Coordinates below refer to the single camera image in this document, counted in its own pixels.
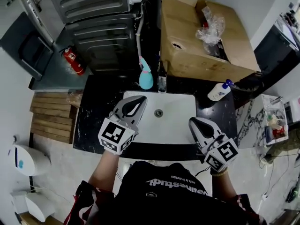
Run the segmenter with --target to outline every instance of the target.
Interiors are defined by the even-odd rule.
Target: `sink drain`
[[[163,116],[164,112],[160,109],[157,109],[154,111],[154,116],[156,116],[157,118],[161,118]]]

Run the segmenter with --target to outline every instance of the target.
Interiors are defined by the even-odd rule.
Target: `white wall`
[[[264,92],[272,96],[282,96],[284,102],[300,96],[300,65]]]
[[[8,8],[0,0],[0,38],[22,12],[16,0]],[[28,145],[32,114],[29,112],[33,92],[28,89],[31,76],[0,49],[0,220],[5,225],[19,224],[9,193],[29,189],[29,178],[20,174],[8,159],[13,135]]]
[[[277,17],[289,10],[290,2],[297,0],[214,0],[225,4],[239,15],[252,48],[255,49],[268,33]]]

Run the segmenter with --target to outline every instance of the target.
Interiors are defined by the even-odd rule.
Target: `bathroom counter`
[[[127,90],[142,90],[138,83],[138,75],[107,74],[90,75],[85,85],[77,124],[75,127],[75,137],[73,147],[75,149],[99,153],[104,152],[104,148],[98,140],[98,133],[102,122],[115,105],[123,98],[123,93]],[[214,121],[225,132],[229,138],[233,138],[237,143],[237,124],[233,96],[231,93],[215,103],[212,107],[204,108],[203,99],[215,86],[216,82],[168,77],[167,93],[192,94],[196,99],[196,114]],[[157,92],[157,85],[148,90]],[[145,159],[145,160],[198,160],[197,146],[194,144],[151,144],[132,142],[123,151],[121,157]]]

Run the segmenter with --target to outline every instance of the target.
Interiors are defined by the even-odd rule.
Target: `faucet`
[[[167,92],[167,71],[168,71],[168,62],[160,61],[158,66],[158,92],[166,93]]]

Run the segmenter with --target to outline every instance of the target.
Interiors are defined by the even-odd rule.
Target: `cardboard box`
[[[222,44],[229,61],[207,54],[195,37],[202,27],[202,9],[225,18]],[[168,75],[233,82],[260,71],[246,31],[235,11],[210,0],[163,0],[161,60],[168,62]]]
[[[44,223],[38,221],[34,216],[32,216],[29,212],[19,214],[22,225],[63,225],[62,222],[56,220],[52,216],[47,217]]]

